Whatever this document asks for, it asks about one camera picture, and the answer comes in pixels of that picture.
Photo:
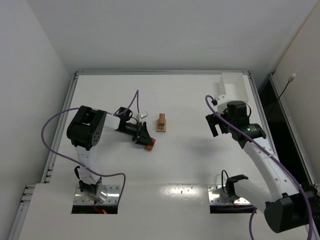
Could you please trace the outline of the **red-brown notched block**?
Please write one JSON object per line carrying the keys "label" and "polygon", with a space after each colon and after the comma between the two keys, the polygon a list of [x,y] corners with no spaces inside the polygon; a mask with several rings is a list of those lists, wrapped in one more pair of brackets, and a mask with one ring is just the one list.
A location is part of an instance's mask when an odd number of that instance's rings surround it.
{"label": "red-brown notched block", "polygon": [[155,142],[156,142],[156,139],[153,137],[151,138],[151,140],[152,140],[152,144],[148,144],[144,147],[144,149],[147,151],[151,151],[154,147]]}

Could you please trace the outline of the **light long wood block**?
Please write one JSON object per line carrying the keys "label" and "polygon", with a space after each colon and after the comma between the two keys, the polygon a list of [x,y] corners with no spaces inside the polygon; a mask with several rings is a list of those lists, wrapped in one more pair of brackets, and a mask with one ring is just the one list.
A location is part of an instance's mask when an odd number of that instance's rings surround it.
{"label": "light long wood block", "polygon": [[164,120],[163,129],[161,131],[164,133],[167,131],[167,120],[166,119]]}
{"label": "light long wood block", "polygon": [[159,120],[156,121],[156,131],[157,132],[161,132],[162,131],[162,129],[159,126]]}

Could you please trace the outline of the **dark striped wood block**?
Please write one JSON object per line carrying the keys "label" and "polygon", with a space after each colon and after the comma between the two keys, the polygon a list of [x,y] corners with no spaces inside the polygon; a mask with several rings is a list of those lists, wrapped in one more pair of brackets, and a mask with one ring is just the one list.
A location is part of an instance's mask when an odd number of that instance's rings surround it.
{"label": "dark striped wood block", "polygon": [[166,119],[165,119],[165,114],[160,113],[159,118],[158,118],[158,126],[159,127],[164,127],[166,125]]}

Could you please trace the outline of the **white plastic box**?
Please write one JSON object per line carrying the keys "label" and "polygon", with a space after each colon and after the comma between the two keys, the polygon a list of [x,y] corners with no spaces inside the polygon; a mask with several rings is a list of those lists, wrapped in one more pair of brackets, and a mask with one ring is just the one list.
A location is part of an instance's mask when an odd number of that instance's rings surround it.
{"label": "white plastic box", "polygon": [[218,82],[218,92],[231,101],[249,102],[245,76],[242,73],[223,72]]}

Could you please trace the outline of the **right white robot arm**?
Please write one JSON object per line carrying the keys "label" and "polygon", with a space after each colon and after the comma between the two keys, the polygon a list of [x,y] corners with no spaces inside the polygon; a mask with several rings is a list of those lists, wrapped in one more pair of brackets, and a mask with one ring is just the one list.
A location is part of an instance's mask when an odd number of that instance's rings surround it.
{"label": "right white robot arm", "polygon": [[209,109],[217,107],[205,118],[214,137],[217,127],[223,134],[231,134],[240,148],[251,158],[268,191],[255,185],[246,175],[229,176],[221,182],[220,197],[225,202],[244,198],[257,210],[275,233],[282,233],[308,225],[307,239],[313,235],[312,204],[316,196],[311,190],[304,190],[295,177],[281,164],[273,152],[267,135],[257,123],[250,123],[247,104],[230,101],[225,96],[214,99],[205,96]]}

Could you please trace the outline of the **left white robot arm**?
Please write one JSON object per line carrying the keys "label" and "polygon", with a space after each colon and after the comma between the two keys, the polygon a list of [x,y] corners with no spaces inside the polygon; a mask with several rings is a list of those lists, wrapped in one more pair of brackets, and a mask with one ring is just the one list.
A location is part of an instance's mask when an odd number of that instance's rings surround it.
{"label": "left white robot arm", "polygon": [[132,111],[120,107],[115,114],[109,114],[104,110],[81,106],[70,122],[66,135],[74,146],[79,167],[75,168],[75,174],[79,180],[79,188],[88,197],[99,199],[102,197],[102,176],[100,176],[97,160],[97,144],[99,143],[103,129],[123,133],[132,137],[132,141],[152,149],[155,139],[147,130],[147,123],[130,122]]}

